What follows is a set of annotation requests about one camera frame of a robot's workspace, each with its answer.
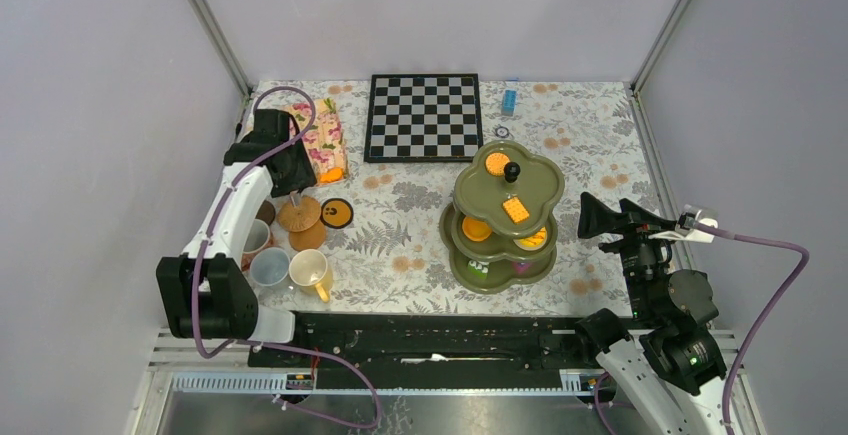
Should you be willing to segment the metal serving tongs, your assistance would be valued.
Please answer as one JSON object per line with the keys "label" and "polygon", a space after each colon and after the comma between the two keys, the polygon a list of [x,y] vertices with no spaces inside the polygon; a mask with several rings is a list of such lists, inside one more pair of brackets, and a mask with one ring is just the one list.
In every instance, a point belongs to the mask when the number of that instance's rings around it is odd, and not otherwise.
{"label": "metal serving tongs", "polygon": [[299,191],[293,191],[289,194],[289,203],[295,213],[300,213],[302,210],[302,195]]}

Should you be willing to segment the yellow fruit tart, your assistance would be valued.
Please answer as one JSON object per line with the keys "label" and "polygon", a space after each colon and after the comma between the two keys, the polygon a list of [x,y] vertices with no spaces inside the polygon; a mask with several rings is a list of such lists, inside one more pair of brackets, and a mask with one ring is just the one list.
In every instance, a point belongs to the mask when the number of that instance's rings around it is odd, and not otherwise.
{"label": "yellow fruit tart", "polygon": [[522,250],[537,251],[537,250],[540,250],[544,247],[544,245],[547,243],[547,240],[548,240],[547,228],[542,227],[538,232],[536,232],[535,234],[533,234],[531,236],[528,236],[528,237],[525,237],[525,238],[520,238],[520,239],[515,239],[514,243],[519,248],[521,248]]}

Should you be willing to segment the square orange cracker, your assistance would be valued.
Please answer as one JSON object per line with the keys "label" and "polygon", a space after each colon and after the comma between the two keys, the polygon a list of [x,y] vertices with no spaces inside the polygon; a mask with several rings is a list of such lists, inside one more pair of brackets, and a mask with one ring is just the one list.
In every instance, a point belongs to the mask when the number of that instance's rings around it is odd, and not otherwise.
{"label": "square orange cracker", "polygon": [[530,214],[519,197],[514,196],[502,203],[502,209],[512,223],[518,225],[529,219]]}

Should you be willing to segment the green three-tier serving stand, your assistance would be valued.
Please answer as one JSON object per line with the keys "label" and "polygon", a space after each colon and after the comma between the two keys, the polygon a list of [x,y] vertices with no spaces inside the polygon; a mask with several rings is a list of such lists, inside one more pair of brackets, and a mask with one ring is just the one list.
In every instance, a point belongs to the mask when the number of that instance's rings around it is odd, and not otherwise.
{"label": "green three-tier serving stand", "polygon": [[[504,177],[490,175],[484,167],[486,156],[503,152],[511,160]],[[550,159],[528,151],[510,140],[489,142],[478,150],[471,164],[458,175],[451,204],[442,212],[439,222],[441,239],[449,252],[450,271],[466,289],[479,294],[495,294],[513,285],[528,285],[544,279],[557,259],[558,226],[554,208],[562,198],[565,179],[560,168]],[[514,224],[502,209],[502,203],[517,196],[530,217]],[[483,242],[468,240],[461,231],[464,216],[487,223],[492,235]],[[525,238],[547,228],[548,240],[537,251],[519,248],[515,239]],[[469,260],[487,262],[486,280],[473,276]],[[513,262],[532,262],[523,276],[516,275]]]}

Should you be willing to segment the round waffle biscuit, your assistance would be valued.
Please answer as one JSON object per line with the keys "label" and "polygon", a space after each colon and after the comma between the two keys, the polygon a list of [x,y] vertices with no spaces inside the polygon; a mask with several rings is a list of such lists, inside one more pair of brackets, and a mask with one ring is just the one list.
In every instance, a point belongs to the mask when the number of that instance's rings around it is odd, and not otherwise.
{"label": "round waffle biscuit", "polygon": [[487,172],[495,177],[504,177],[506,166],[511,162],[510,158],[503,152],[492,152],[484,160]]}

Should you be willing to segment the orange round bun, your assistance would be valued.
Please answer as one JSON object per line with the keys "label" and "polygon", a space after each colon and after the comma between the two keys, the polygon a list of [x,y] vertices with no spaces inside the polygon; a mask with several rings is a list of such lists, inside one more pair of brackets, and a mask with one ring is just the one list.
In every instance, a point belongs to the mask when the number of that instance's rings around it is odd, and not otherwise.
{"label": "orange round bun", "polygon": [[485,241],[493,233],[487,223],[469,216],[463,217],[461,231],[468,240],[477,243]]}

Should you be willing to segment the green kiwi cake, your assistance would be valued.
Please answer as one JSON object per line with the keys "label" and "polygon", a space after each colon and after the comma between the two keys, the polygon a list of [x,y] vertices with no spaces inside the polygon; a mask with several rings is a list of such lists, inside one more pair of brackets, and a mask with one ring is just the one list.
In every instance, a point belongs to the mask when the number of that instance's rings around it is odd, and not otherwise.
{"label": "green kiwi cake", "polygon": [[489,264],[477,260],[469,260],[467,263],[469,272],[480,280],[486,280],[489,273]]}

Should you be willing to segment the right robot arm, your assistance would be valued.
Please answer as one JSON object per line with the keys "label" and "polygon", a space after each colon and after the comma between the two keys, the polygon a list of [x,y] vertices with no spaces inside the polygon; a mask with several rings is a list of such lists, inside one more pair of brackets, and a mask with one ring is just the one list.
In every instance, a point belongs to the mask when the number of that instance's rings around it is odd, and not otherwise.
{"label": "right robot arm", "polygon": [[608,309],[580,320],[573,341],[583,365],[601,366],[654,433],[723,434],[721,382],[727,368],[708,329],[718,317],[706,273],[670,268],[675,242],[710,243],[703,226],[717,227],[714,211],[686,206],[676,220],[661,218],[628,199],[613,210],[588,192],[580,196],[577,235],[620,258],[634,322],[632,335]]}

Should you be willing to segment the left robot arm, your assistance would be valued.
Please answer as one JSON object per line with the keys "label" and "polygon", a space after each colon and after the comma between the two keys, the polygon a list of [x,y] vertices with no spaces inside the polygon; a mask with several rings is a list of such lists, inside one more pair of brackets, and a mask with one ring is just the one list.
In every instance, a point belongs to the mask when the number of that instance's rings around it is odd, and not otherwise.
{"label": "left robot arm", "polygon": [[294,314],[262,306],[242,268],[262,203],[316,182],[302,127],[286,111],[255,111],[253,130],[224,155],[201,228],[180,255],[159,261],[155,276],[174,337],[272,343],[272,353],[288,366],[309,356],[311,342],[295,329]]}

